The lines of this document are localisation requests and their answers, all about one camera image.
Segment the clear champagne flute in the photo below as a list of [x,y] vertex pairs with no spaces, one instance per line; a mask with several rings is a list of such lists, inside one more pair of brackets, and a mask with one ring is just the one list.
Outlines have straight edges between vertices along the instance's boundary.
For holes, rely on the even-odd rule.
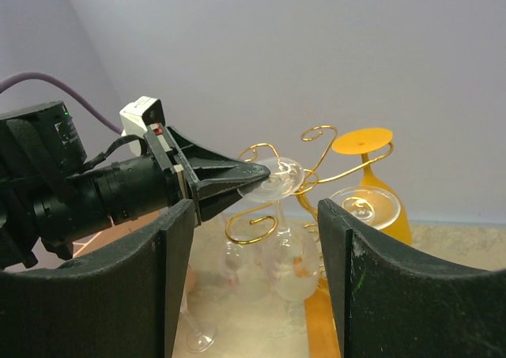
[[208,350],[217,340],[217,327],[211,322],[200,322],[194,317],[188,305],[188,295],[194,289],[197,277],[194,271],[187,267],[183,297],[180,305],[180,315],[190,327],[186,336],[186,345],[189,351],[200,353]]
[[332,194],[330,199],[377,230],[391,226],[401,213],[400,201],[391,192],[378,187],[347,187]]

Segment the clear wine glass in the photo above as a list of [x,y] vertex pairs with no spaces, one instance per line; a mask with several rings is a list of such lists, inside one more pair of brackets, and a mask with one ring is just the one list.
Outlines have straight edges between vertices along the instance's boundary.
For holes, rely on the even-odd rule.
[[302,302],[317,289],[319,251],[305,229],[288,223],[281,201],[299,190],[304,181],[304,169],[295,160],[283,156],[260,160],[259,164],[269,169],[268,178],[239,193],[250,202],[270,203],[274,207],[278,226],[262,249],[262,267],[282,299]]
[[218,260],[221,277],[229,289],[243,301],[255,302],[270,290],[270,282],[262,267],[263,242],[239,244],[225,237]]

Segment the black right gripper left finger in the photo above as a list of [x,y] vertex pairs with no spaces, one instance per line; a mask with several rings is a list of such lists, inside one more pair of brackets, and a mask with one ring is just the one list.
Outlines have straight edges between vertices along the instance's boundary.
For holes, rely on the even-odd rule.
[[194,205],[56,269],[1,275],[4,357],[170,357]]

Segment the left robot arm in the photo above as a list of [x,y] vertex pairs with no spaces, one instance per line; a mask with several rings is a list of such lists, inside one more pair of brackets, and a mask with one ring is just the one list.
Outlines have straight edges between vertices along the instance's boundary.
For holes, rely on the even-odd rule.
[[201,224],[270,175],[168,126],[156,98],[140,97],[120,115],[123,135],[93,159],[61,101],[1,117],[2,268],[35,266],[37,242],[71,259],[75,241],[184,199]]

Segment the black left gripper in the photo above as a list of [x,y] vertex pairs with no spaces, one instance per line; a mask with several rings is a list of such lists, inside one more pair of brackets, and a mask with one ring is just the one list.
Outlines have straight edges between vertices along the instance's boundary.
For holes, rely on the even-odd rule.
[[[241,190],[248,192],[270,176],[265,165],[208,149],[174,126],[148,126],[144,139],[164,174],[169,194],[190,199],[197,206],[197,224],[236,204],[242,198]],[[198,179],[208,181],[196,188]]]

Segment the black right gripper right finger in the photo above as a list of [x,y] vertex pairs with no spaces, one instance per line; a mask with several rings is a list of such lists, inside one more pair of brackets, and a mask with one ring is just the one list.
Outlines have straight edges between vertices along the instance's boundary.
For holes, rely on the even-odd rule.
[[504,356],[503,270],[426,254],[330,199],[318,226],[342,356]]

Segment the yellow plastic goblet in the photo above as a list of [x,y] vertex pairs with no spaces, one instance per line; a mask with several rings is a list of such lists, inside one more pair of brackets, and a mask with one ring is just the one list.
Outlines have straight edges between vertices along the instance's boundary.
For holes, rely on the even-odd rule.
[[[388,156],[393,151],[393,132],[383,127],[372,127],[366,129],[355,130],[338,137],[332,144],[332,149],[342,155],[360,155],[362,163],[370,161],[369,153],[382,149],[385,146],[389,150],[385,153]],[[385,232],[401,242],[411,245],[412,233],[406,214],[406,208],[399,199],[398,194],[388,186],[384,181],[379,179],[372,170],[372,164],[363,168],[364,174],[361,180],[361,186],[378,187],[382,190],[390,192],[394,195],[400,204],[400,214],[398,219],[393,222],[392,226],[387,226]]]

